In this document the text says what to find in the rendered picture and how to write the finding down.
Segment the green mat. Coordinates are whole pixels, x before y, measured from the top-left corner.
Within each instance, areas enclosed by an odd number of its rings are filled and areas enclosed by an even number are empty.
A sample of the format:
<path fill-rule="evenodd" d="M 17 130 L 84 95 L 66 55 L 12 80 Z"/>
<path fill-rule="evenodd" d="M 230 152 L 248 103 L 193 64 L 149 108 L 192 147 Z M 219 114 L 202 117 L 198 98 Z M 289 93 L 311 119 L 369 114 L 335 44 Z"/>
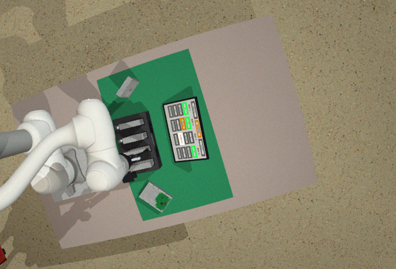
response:
<path fill-rule="evenodd" d="M 129 98 L 116 95 L 126 78 L 140 83 Z M 97 80 L 111 120 L 149 112 L 162 167 L 129 182 L 142 220 L 150 220 L 233 197 L 189 49 Z M 209 160 L 175 163 L 163 105 L 197 96 Z M 173 198 L 161 213 L 139 196 L 151 181 Z"/>

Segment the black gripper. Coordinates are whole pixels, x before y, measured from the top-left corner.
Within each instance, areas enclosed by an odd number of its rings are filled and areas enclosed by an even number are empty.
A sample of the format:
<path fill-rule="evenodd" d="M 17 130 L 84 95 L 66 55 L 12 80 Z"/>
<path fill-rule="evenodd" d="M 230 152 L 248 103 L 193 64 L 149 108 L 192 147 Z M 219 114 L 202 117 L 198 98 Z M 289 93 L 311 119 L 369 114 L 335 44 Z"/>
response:
<path fill-rule="evenodd" d="M 128 155 L 128 156 L 123 154 L 123 153 L 119 153 L 119 154 L 121 154 L 122 156 L 124 156 L 127 159 L 128 163 L 129 163 L 129 169 L 131 167 L 131 164 L 135 163 L 136 161 L 140 162 L 141 160 L 147 159 L 148 157 L 151 156 L 149 149 L 145 149 L 141 153 L 131 154 L 131 155 Z"/>

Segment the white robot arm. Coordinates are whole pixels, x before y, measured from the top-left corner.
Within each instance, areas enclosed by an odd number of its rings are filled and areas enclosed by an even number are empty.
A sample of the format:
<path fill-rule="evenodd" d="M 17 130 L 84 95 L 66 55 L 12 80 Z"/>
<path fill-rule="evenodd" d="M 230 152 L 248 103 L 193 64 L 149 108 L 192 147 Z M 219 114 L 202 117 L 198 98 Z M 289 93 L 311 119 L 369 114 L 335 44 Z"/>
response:
<path fill-rule="evenodd" d="M 62 154 L 63 146 L 85 150 L 85 177 L 76 151 Z M 86 181 L 91 190 L 102 192 L 137 178 L 127 159 L 118 153 L 109 111 L 99 99 L 81 101 L 76 116 L 58 129 L 49 112 L 29 112 L 16 130 L 0 133 L 0 159 L 20 153 L 27 157 L 0 187 L 0 211 L 13 204 L 29 184 L 41 194 L 57 193 L 65 187 L 73 194 L 75 183 Z"/>

